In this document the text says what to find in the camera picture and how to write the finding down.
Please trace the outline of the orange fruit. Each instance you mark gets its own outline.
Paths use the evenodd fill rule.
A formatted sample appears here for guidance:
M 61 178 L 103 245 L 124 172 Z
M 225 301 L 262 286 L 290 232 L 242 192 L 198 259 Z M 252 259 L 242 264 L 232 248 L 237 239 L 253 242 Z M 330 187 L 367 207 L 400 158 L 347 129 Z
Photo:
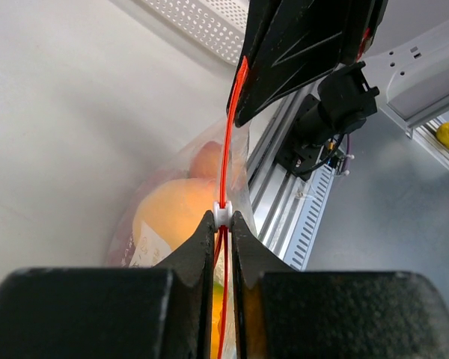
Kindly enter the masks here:
M 214 179 L 173 179 L 163 183 L 138 205 L 132 221 L 134 244 L 138 244 L 146 224 L 171 250 L 177 249 L 195 232 L 215 200 Z

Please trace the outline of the peach fruit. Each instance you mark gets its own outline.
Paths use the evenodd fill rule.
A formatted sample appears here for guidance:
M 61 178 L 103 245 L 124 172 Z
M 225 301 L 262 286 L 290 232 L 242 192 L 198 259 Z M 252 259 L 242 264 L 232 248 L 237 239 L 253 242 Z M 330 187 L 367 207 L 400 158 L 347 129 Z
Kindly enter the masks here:
M 222 166 L 222 145 L 216 141 L 208 141 L 194 156 L 189 166 L 191 178 L 216 180 Z M 228 168 L 228 174 L 233 174 L 235 180 L 245 172 L 244 158 L 233 155 L 232 164 Z

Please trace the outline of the clear zip top bag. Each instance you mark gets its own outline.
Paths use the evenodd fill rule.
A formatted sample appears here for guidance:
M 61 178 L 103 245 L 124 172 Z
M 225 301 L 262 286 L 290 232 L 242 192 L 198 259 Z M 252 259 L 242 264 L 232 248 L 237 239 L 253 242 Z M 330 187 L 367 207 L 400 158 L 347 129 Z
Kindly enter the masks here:
M 196 230 L 206 211 L 223 212 L 226 193 L 255 234 L 246 173 L 248 125 L 231 120 L 212 125 L 150 176 L 134 194 L 113 235 L 106 264 L 150 267 L 169 257 Z M 210 358 L 236 351 L 231 230 L 214 234 Z

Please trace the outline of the yellow green mango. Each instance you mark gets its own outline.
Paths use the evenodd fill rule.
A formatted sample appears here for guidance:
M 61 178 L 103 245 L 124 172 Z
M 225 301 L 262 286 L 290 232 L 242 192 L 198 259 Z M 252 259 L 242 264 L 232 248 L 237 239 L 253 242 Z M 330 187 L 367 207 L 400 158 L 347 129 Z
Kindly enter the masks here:
M 218 282 L 213 282 L 213 306 L 211 321 L 210 358 L 218 358 L 219 343 L 222 331 L 222 302 L 224 287 Z M 227 291 L 226 323 L 224 328 L 224 342 L 222 358 L 236 358 L 236 330 L 233 302 L 233 289 Z

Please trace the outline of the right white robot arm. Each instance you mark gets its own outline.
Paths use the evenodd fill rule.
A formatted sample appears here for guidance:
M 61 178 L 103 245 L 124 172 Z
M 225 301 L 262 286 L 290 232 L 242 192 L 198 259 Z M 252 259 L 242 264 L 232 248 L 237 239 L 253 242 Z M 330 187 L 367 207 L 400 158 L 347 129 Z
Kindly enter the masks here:
M 382 105 L 414 124 L 449 99 L 449 19 L 445 1 L 251 1 L 229 112 L 244 126 L 275 101 L 317 82 L 319 102 L 294 135 L 321 144 L 351 133 Z M 430 12 L 418 33 L 411 16 Z

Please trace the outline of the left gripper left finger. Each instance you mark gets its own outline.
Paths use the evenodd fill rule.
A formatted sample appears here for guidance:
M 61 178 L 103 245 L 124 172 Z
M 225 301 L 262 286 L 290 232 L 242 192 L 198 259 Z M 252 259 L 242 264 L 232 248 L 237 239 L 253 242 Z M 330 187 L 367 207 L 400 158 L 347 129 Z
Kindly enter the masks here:
M 0 284 L 0 358 L 208 358 L 214 220 L 151 268 L 27 268 Z

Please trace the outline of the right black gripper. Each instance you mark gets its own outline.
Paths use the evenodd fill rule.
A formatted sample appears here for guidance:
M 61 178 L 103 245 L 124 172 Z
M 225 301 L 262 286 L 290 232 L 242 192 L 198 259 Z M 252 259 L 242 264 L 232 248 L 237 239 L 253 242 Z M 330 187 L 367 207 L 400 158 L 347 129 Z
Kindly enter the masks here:
M 371 47 L 388 0 L 250 1 L 239 57 L 248 75 L 236 105 L 241 127 L 273 102 Z

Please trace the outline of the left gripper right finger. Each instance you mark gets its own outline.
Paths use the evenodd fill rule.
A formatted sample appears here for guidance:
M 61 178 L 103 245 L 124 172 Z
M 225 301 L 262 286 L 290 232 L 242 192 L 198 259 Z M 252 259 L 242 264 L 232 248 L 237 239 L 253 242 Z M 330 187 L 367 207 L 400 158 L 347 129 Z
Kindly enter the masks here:
M 239 358 L 449 358 L 439 291 L 408 271 L 297 271 L 230 221 Z

